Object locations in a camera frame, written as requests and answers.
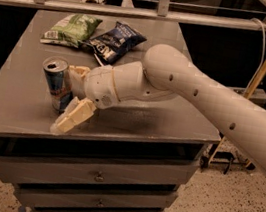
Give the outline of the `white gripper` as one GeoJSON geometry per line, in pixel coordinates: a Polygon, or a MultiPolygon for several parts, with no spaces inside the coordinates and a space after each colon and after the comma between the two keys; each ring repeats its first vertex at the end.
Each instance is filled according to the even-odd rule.
{"type": "Polygon", "coordinates": [[[107,109],[120,102],[114,84],[114,69],[111,66],[90,70],[89,67],[71,65],[69,72],[75,97],[50,126],[50,131],[55,134],[63,135],[87,121],[94,115],[96,107],[107,109]]]}

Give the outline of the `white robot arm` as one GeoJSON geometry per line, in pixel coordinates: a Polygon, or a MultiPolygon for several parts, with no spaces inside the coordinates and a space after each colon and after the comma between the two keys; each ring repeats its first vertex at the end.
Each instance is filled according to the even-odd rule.
{"type": "Polygon", "coordinates": [[[148,49],[141,61],[71,70],[85,98],[71,100],[50,127],[52,133],[69,132],[98,108],[179,95],[266,172],[266,110],[206,76],[176,48],[158,44],[148,49]]]}

